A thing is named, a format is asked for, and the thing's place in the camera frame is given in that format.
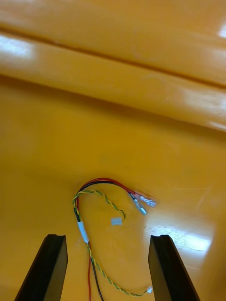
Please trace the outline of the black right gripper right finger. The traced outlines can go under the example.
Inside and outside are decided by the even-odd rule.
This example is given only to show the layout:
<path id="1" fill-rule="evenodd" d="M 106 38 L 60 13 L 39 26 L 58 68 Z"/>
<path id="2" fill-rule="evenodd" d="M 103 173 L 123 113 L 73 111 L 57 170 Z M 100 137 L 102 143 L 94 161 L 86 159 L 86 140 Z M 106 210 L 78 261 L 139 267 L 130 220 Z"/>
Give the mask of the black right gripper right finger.
<path id="1" fill-rule="evenodd" d="M 200 300 L 169 235 L 151 235 L 148 264 L 156 301 Z"/>

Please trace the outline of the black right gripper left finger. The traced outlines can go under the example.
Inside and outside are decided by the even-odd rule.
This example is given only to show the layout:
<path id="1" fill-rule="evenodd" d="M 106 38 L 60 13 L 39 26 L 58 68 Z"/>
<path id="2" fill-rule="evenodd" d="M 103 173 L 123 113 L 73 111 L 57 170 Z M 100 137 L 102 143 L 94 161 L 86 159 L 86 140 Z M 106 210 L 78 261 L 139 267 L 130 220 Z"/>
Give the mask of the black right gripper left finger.
<path id="1" fill-rule="evenodd" d="M 67 264 L 66 236 L 48 234 L 44 238 L 15 300 L 61 300 Z"/>

